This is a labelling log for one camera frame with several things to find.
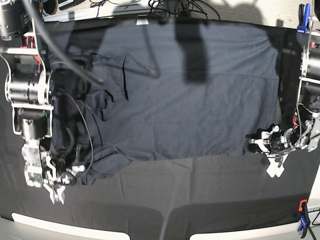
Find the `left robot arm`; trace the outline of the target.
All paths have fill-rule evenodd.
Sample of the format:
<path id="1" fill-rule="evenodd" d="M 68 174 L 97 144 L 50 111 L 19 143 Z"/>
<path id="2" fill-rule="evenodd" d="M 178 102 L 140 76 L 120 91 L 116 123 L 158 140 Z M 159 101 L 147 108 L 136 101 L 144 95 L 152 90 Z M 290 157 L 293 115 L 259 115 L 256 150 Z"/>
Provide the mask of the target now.
<path id="1" fill-rule="evenodd" d="M 301 76 L 297 91 L 293 127 L 280 129 L 274 125 L 248 141 L 249 151 L 267 158 L 282 158 L 301 149 L 314 151 L 320 143 L 320 31 L 313 29 L 316 16 L 306 13 L 298 32 L 307 43 L 301 54 Z"/>

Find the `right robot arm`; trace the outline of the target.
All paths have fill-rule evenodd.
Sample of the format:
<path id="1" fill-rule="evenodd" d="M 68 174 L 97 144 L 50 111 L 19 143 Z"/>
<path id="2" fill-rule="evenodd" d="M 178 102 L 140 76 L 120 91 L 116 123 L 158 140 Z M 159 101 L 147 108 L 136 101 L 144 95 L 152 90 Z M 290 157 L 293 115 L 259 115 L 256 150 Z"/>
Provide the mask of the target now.
<path id="1" fill-rule="evenodd" d="M 0 3 L 0 56 L 7 65 L 4 94 L 12 107 L 12 128 L 24 139 L 24 177 L 29 187 L 63 192 L 77 182 L 83 166 L 67 167 L 64 158 L 52 153 L 43 141 L 53 135 L 54 94 L 51 82 L 52 50 L 58 63 L 87 82 L 103 81 L 82 69 L 54 42 L 46 30 L 41 0 L 3 0 Z"/>

